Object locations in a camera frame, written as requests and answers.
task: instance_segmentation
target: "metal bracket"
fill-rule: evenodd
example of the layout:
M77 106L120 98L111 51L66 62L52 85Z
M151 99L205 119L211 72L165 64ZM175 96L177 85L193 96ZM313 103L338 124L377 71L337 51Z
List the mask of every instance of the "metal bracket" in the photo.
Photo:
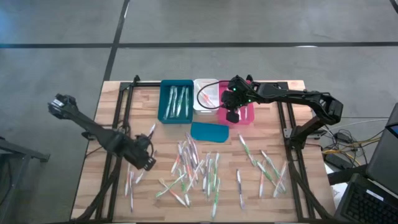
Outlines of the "metal bracket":
M292 129L291 128L284 128L284 136L285 136L285 138L290 138L291 134L292 134ZM321 138L321 134L317 134L317 133L310 134L310 135L307 136L307 139L308 138L318 140L318 139Z

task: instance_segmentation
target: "teal tray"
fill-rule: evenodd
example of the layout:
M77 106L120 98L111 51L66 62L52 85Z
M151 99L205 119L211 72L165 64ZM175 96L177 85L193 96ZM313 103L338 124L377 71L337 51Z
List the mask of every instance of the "teal tray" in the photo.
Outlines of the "teal tray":
M180 96L183 86L188 87L188 98L189 98L188 118L185 116L185 100L183 100L180 116L178 118L168 117L167 119L163 119L164 114L166 113L167 103L169 102L169 94L171 86L177 86L177 96ZM157 119L164 124L190 124L192 123L192 118L193 118L193 81L162 80L162 82L160 83L159 110L157 112Z

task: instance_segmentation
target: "wooden tabletop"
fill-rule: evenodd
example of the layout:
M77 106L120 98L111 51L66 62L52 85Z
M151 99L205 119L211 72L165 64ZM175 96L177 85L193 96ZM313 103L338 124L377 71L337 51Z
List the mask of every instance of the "wooden tabletop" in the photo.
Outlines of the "wooden tabletop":
M283 82L288 82L290 89L304 89L302 80L283 80ZM112 123L118 98L119 83L104 82L95 117L97 123ZM274 186L265 179L264 195L259 198L259 169L251 165L238 138L238 133L241 133L255 159L263 160L260 153L260 150L263 150L271 157L275 166L280 169L286 155L276 103L261 105L255 103L254 122L248 126L235 125L230 128L229 138L222 144L196 141L200 159L204 159L207 152L212 152L213 156L216 152L220 153L218 175L221 179L221 185L217 214L214 220L211 219L214 193L211 194L210 200L207 201L201 191L201 174L200 184L189 191L192 204L190 208L180 205L168 192L158 200L155 199L155 194L164 189L159 184L159 178L163 178L167 184L171 184L177 178L177 175L170 175L170 170L177 156L177 142L185 139L185 132L190 132L191 126L190 124L163 125L160 123L157 120L158 103L159 87L134 88L130 111L132 136L140 133L147 134L150 127L157 123L152 137L154 148L158 152L157 163L151 171L146 173L142 181L133 186L134 211L131 213L130 199L129 197L124 197L127 162L123 160L114 211L114 222L294 222L297 220L289 174L287 174L284 182L287 188L286 194L280 194L277 198L273 198ZM305 123L312 117L311 109L307 106L293 105L293 108L298 125ZM287 123L289 123L286 107L284 111ZM193 120L217 123L216 116L195 115ZM307 142L317 143L314 140L307 140ZM98 146L97 142L91 142L88 146L88 152ZM98 193L105 157L105 151L99 150L92 153L85 160L72 218L82 214ZM312 192L326 210L334 214L333 196L319 147L306 146L303 150L303 157ZM243 197L246 204L245 210L241 210L239 206L236 169L239 169L241 173ZM140 172L134 170L135 176ZM179 194L181 198L183 197L180 185L173 186L172 190ZM301 192L300 195L303 209L306 213L303 193ZM105 211L107 211L108 200L109 196L106 198Z

